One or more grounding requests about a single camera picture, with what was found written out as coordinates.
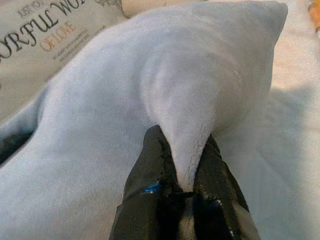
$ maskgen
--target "light blue plush fabric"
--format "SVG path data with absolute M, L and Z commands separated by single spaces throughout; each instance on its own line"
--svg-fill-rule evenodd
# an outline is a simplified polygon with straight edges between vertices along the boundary
M 0 127 L 0 139 L 35 131 L 0 169 L 0 239 L 107 239 L 155 124 L 192 190 L 210 132 L 245 121 L 268 93 L 286 15 L 277 2 L 183 4 L 95 37 Z M 193 239 L 190 212 L 181 224 Z

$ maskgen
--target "shiny black material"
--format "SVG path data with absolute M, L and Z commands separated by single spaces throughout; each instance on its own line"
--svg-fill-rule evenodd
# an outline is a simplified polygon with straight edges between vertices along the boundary
M 160 127 L 145 134 L 124 187 L 109 240 L 175 240 L 185 197 L 178 186 L 170 146 Z
M 242 228 L 234 204 L 249 212 L 248 205 L 210 136 L 195 174 L 194 229 L 198 240 L 240 240 Z

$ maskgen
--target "pillow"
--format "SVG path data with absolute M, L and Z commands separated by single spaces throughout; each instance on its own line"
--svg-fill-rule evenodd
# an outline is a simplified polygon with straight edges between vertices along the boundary
M 192 190 L 210 132 L 235 126 L 267 94 L 286 14 L 276 2 L 188 3 L 91 40 L 0 127 L 0 140 L 34 131 L 1 168 L 0 239 L 106 239 L 156 124 L 180 186 Z

